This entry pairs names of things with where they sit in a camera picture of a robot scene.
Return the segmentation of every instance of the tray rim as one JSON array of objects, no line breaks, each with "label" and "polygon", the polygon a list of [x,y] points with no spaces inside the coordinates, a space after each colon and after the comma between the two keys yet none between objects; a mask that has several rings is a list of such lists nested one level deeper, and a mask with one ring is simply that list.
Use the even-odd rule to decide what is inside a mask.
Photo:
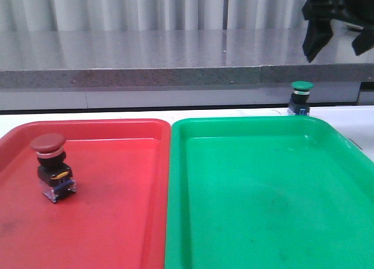
[{"label": "tray rim", "polygon": [[149,124],[155,123],[161,128],[161,139],[163,141],[167,140],[167,144],[170,144],[170,135],[171,135],[171,126],[168,122],[161,119],[145,118],[145,119],[90,119],[90,120],[52,120],[52,121],[34,121],[24,123],[17,127],[11,129],[8,133],[3,135],[0,138],[0,155],[4,154],[3,149],[10,151],[10,154],[6,153],[5,161],[0,162],[0,174],[16,156],[16,149],[14,149],[13,141],[17,141],[18,136],[25,136],[28,128],[33,126],[58,126],[58,125],[78,125],[78,124],[101,124],[101,125],[110,125],[110,124]]}]

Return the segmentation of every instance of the granite countertop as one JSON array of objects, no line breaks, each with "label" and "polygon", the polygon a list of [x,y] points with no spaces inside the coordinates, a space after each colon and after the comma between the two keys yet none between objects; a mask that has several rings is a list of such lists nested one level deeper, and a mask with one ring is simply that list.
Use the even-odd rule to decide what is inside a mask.
[{"label": "granite countertop", "polygon": [[[374,81],[373,50],[355,56],[351,42],[356,33],[337,29],[330,43],[309,64],[302,52],[305,33],[305,29],[0,32],[0,95],[4,93],[7,97],[0,102],[0,110],[16,108],[17,104],[9,104],[24,95],[9,93],[23,92],[31,99],[33,92],[70,92],[72,104],[85,99],[82,104],[71,105],[72,108],[101,107],[95,103],[100,98],[96,93],[113,91],[209,89],[234,90],[240,94],[241,90],[251,90],[249,95],[253,98],[249,101],[239,98],[236,103],[282,103],[287,101],[289,93],[281,88],[296,80],[323,83],[334,92],[340,83],[344,90],[337,97],[345,95],[344,99],[333,101],[356,100],[360,83]],[[257,98],[255,91],[264,88],[270,91]],[[90,95],[95,96],[91,105]],[[200,101],[169,104],[204,103]]]}]

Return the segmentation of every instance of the green push button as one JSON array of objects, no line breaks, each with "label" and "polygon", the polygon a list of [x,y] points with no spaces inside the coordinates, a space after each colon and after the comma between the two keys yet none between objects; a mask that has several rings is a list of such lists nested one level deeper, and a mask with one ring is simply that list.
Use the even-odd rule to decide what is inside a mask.
[{"label": "green push button", "polygon": [[306,81],[296,81],[292,83],[292,88],[294,88],[297,91],[309,91],[313,87],[313,83]]}]

